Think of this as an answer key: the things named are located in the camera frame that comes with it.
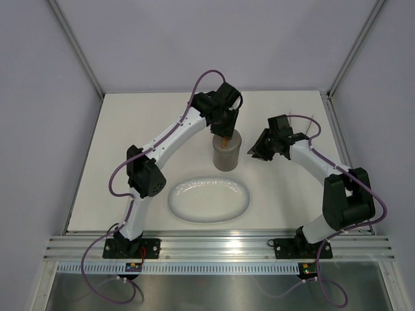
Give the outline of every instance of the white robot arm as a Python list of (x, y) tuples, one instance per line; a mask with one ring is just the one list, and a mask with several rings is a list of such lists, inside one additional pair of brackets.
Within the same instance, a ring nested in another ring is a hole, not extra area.
[[(248, 153), (264, 161), (271, 161), (275, 153), (285, 156), (305, 168), (324, 187), (322, 214), (296, 231), (294, 239), (300, 252), (349, 225), (359, 224), (375, 216), (372, 196), (318, 157), (312, 151), (306, 135), (293, 133), (286, 115), (270, 118), (268, 124), (269, 128), (264, 129)], [(341, 164), (337, 166), (370, 187), (368, 174), (362, 168), (351, 169)]]
[[(159, 141), (164, 137), (170, 130), (180, 121), (180, 117), (170, 125), (163, 133), (161, 133), (157, 138), (151, 141), (149, 144), (143, 146), (144, 150), (152, 148), (154, 142)], [(149, 152), (147, 156), (151, 159), (154, 159), (159, 170), (164, 167), (167, 160), (175, 153), (188, 139), (190, 139), (194, 134), (200, 132), (206, 128), (205, 118), (200, 116), (200, 112), (194, 107), (189, 109), (187, 113), (186, 120), (182, 123), (181, 126), (177, 128), (176, 131), (164, 142), (162, 142), (157, 148)], [(153, 186), (155, 187), (154, 191), (164, 187), (162, 181), (158, 182)], [(134, 206), (129, 217), (128, 223), (120, 230), (120, 233), (130, 241), (141, 236), (144, 228), (144, 220), (147, 214), (148, 207), (150, 206), (152, 196), (145, 196), (141, 198), (140, 193), (134, 188), (131, 187), (130, 192), (134, 195)]]
[[(238, 107), (233, 109), (238, 100)], [(124, 214), (123, 219), (126, 219), (130, 213), (128, 221), (113, 234), (124, 253), (132, 255), (138, 249), (151, 198), (160, 193), (166, 184), (161, 169), (167, 160), (188, 139), (207, 126), (215, 135), (232, 137), (241, 104), (241, 93), (224, 82), (216, 91), (196, 94), (185, 115), (178, 117), (157, 138), (140, 149), (132, 145), (127, 150), (127, 159), (138, 156), (143, 150), (150, 152), (126, 166), (130, 193), (135, 199), (132, 209), (128, 207)]]

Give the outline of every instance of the gray wall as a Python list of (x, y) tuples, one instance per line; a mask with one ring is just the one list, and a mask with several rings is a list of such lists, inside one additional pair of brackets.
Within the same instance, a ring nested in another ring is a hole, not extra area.
[(370, 173), (389, 207), (377, 226), (415, 305), (415, 2), (389, 1), (338, 93), (335, 106), (354, 165)]
[(0, 42), (0, 310), (20, 311), (100, 103), (42, 0), (1, 1)]
[(188, 91), (211, 68), (243, 90), (328, 89), (375, 0), (58, 2), (117, 93)]

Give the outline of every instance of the white tabletop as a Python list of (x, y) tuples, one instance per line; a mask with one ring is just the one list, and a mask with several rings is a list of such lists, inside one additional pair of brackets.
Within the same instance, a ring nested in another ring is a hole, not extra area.
[[(293, 113), (314, 115), (323, 129), (314, 146), (340, 161), (319, 92), (251, 91), (243, 92), (243, 96), (236, 125), (243, 140), (237, 168), (228, 173), (218, 171), (212, 162), (209, 129), (196, 134), (163, 168), (167, 184), (152, 200), (146, 230), (292, 229), (321, 214), (323, 187), (304, 168), (280, 155), (275, 155), (272, 162), (264, 162), (246, 154), (268, 127), (268, 118)], [(126, 159), (128, 147), (135, 144), (139, 148), (155, 138), (181, 114), (188, 100), (189, 93), (105, 96), (69, 231), (103, 231), (122, 221), (127, 199), (114, 198), (108, 192), (110, 174)], [(293, 119), (291, 125), (294, 133), (305, 132), (309, 122)], [(309, 135), (315, 132), (316, 126), (311, 125)], [(251, 195), (248, 210), (241, 217), (220, 224), (192, 224), (176, 218), (167, 206), (167, 195), (178, 182), (196, 176), (242, 181)], [(113, 186), (117, 192), (128, 192), (125, 168), (116, 176)]]

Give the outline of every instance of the white plate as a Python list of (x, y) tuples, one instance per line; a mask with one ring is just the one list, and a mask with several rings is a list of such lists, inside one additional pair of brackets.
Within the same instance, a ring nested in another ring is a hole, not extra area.
[(169, 209), (176, 217), (198, 224), (227, 222), (246, 212), (250, 195), (240, 181), (221, 177), (197, 177), (175, 185), (169, 193)]

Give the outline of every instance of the metal frame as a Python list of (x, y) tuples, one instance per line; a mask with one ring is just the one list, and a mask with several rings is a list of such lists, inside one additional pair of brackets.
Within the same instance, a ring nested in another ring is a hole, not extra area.
[(73, 34), (72, 28), (69, 25), (67, 18), (65, 17), (65, 14), (63, 13), (62, 9), (60, 8), (60, 5), (56, 0), (45, 0), (45, 3), (47, 6), (51, 9), (51, 12), (55, 16), (60, 28), (62, 29), (63, 33), (65, 34), (65, 37), (68, 40), (69, 45), (71, 46), (75, 56), (77, 57), (78, 61), (81, 64), (81, 67), (84, 69), (86, 76), (89, 78), (89, 81), (91, 82), (94, 90), (97, 92), (99, 98), (101, 100), (104, 99), (104, 91), (102, 90), (102, 87), (95, 76), (95, 73), (93, 72), (91, 66), (89, 65), (84, 52), (80, 48), (80, 45), (78, 43), (78, 40), (76, 39), (75, 35)]
[[(104, 91), (84, 56), (59, 4), (56, 0), (45, 0), (45, 2), (56, 17), (77, 59), (84, 68), (98, 96), (101, 98), (102, 104)], [(379, 17), (386, 2), (387, 0), (376, 1), (331, 87), (328, 91), (320, 92), (340, 158), (348, 166), (352, 166), (351, 158), (333, 105), (333, 95), (361, 50), (363, 43), (370, 33), (370, 29)], [(60, 267), (60, 262), (71, 262), (72, 260), (72, 264), (76, 266), (76, 262), (79, 262), (86, 247), (98, 236), (103, 234), (100, 232), (66, 233), (66, 228), (67, 226), (65, 227), (64, 236), (53, 236), (49, 241), (42, 264), (41, 277), (37, 286), (36, 295), (30, 306), (31, 310), (45, 310), (54, 276)], [(160, 259), (146, 260), (147, 265), (153, 267), (149, 268), (149, 271), (168, 265), (175, 268), (189, 267), (189, 265), (197, 265), (203, 262), (209, 263), (209, 265), (227, 264), (230, 267), (254, 267), (255, 265), (261, 264), (268, 265), (269, 267), (269, 264), (276, 266), (278, 264), (293, 264), (299, 261), (306, 262), (306, 260), (290, 260), (289, 262), (287, 260), (276, 260), (272, 248), (267, 246), (269, 238), (293, 236), (294, 231), (290, 230), (156, 231), (144, 232), (144, 234), (145, 236), (153, 236), (161, 239)], [(105, 266), (107, 269), (117, 269), (118, 266), (122, 266), (126, 262), (126, 260), (104, 260), (102, 258), (103, 244), (104, 242), (101, 241), (91, 250), (87, 257), (88, 264), (92, 266)], [(409, 300), (405, 295), (403, 283), (397, 271), (394, 254), (386, 236), (375, 235), (372, 228), (370, 230), (361, 229), (352, 231), (348, 235), (341, 235), (334, 238), (331, 241), (331, 246), (334, 258), (322, 261), (378, 262), (394, 310), (411, 310)]]
[[(299, 275), (295, 262), (146, 262), (140, 271), (128, 271), (125, 262), (87, 262), (88, 274), (125, 275)], [(79, 274), (80, 262), (59, 262), (57, 272)]]
[(329, 91), (327, 92), (329, 98), (333, 98), (333, 95), (336, 93), (338, 86), (342, 83), (343, 78), (347, 74), (350, 66), (352, 65), (354, 59), (358, 55), (359, 51), (362, 49), (363, 43), (366, 41), (372, 26), (377, 21), (382, 9), (385, 7), (386, 2), (388, 0), (377, 0), (375, 5), (373, 6), (372, 10), (369, 13), (369, 16), (366, 18), (366, 21), (363, 24), (363, 27), (359, 34), (356, 37), (356, 40), (353, 42), (351, 49), (344, 60), (340, 71), (337, 73)]
[(91, 149), (92, 139), (93, 139), (93, 136), (95, 134), (95, 130), (97, 129), (98, 119), (99, 119), (99, 116), (101, 114), (101, 109), (102, 109), (103, 102), (104, 102), (104, 99), (100, 100), (99, 111), (98, 111), (97, 115), (95, 116), (94, 125), (93, 125), (92, 131), (91, 131), (91, 133), (89, 134), (89, 137), (88, 137), (88, 147), (86, 148), (85, 158), (84, 158), (84, 162), (82, 164), (82, 169), (81, 169), (80, 174), (79, 174), (78, 183), (76, 185), (75, 191), (73, 192), (71, 206), (69, 208), (69, 212), (68, 212), (65, 224), (64, 224), (63, 231), (62, 231), (63, 235), (66, 234), (67, 228), (69, 226), (69, 221), (71, 220), (71, 215), (72, 215), (72, 212), (73, 212), (73, 208), (75, 206), (75, 200), (77, 199), (77, 195), (78, 195), (78, 191), (79, 191), (80, 181), (82, 179), (82, 175), (83, 175), (84, 170), (85, 170), (86, 160), (88, 160), (89, 149)]

